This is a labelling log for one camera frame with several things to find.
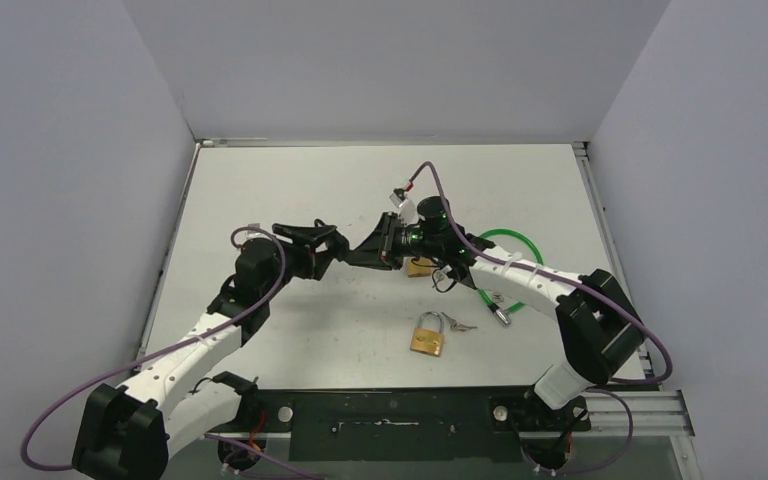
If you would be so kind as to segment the brass padlock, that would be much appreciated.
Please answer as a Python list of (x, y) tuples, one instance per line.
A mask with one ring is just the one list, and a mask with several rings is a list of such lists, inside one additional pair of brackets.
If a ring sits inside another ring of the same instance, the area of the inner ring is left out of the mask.
[(409, 349), (412, 352), (440, 357), (444, 345), (445, 320), (439, 312), (420, 315), (413, 331)]
[(406, 275), (409, 278), (428, 277), (433, 274), (435, 264), (424, 257), (415, 257), (408, 261)]

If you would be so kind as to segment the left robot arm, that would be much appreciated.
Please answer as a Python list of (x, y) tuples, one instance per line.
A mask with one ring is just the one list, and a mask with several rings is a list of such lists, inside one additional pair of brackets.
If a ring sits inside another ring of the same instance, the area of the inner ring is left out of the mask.
[(93, 479), (159, 479), (169, 460), (212, 428), (242, 431), (257, 420), (257, 401), (230, 386), (195, 393), (198, 380), (241, 349), (265, 323), (269, 302), (292, 279), (321, 279), (345, 258), (348, 240), (333, 225), (244, 228), (232, 244), (235, 271), (191, 330), (149, 355), (147, 367), (88, 396), (71, 465)]

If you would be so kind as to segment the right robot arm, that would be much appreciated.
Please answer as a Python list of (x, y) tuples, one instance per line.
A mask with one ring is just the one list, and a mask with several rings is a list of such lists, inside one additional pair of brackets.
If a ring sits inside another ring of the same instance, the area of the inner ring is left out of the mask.
[(395, 270), (414, 257), (435, 261), (461, 285), (495, 290), (556, 321), (563, 354), (533, 384), (525, 402), (527, 419), (537, 428), (553, 427), (571, 400), (613, 381), (645, 341), (638, 315), (611, 273), (575, 274), (526, 261), (466, 232), (439, 196), (420, 202), (413, 224), (383, 213), (345, 260), (356, 267)]

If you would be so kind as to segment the lower padlock keys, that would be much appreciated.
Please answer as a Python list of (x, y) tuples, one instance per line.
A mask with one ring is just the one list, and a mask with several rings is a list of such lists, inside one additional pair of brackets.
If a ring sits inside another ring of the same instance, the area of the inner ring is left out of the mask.
[(449, 329), (453, 332), (467, 332), (476, 329), (476, 326), (461, 323), (444, 312), (440, 312), (439, 315), (448, 324)]

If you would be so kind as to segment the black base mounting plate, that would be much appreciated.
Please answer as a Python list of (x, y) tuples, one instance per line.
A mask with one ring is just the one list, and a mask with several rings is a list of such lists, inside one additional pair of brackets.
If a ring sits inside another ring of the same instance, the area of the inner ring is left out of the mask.
[(524, 387), (262, 390), (214, 430), (259, 440), (286, 434), (289, 458), (300, 462), (512, 463), (523, 452), (560, 459), (594, 418), (582, 396), (551, 411)]

